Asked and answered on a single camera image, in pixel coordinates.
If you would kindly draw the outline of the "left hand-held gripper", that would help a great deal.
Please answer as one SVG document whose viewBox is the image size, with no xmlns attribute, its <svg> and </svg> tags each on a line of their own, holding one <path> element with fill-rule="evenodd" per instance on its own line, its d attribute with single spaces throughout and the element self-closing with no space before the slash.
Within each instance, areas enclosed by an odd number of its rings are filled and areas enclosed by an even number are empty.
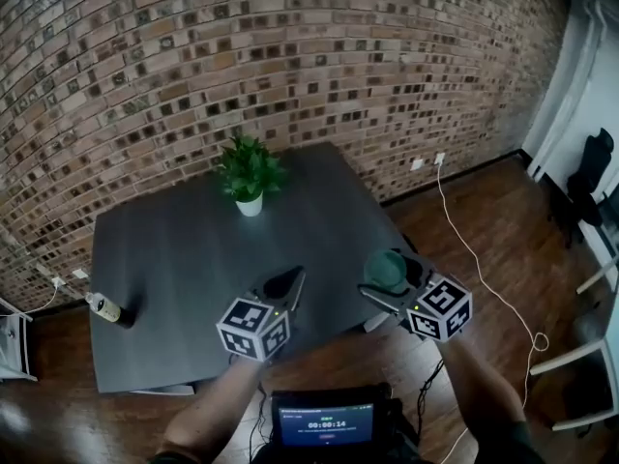
<svg viewBox="0 0 619 464">
<path fill-rule="evenodd" d="M 290 339 L 307 273 L 303 266 L 261 275 L 216 324 L 223 348 L 261 363 Z"/>
</svg>

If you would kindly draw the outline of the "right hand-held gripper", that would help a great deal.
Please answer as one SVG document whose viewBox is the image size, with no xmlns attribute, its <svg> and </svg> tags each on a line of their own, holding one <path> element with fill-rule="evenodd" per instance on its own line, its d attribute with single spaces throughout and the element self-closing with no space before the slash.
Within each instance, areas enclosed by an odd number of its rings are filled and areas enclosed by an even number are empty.
<svg viewBox="0 0 619 464">
<path fill-rule="evenodd" d="M 361 283 L 358 292 L 383 312 L 397 314 L 398 324 L 410 333 L 437 342 L 449 341 L 472 318 L 472 292 L 452 275 L 431 271 L 427 278 L 422 262 L 407 256 L 402 259 L 407 283 L 418 289 L 406 297 L 406 290 L 394 292 Z"/>
</svg>

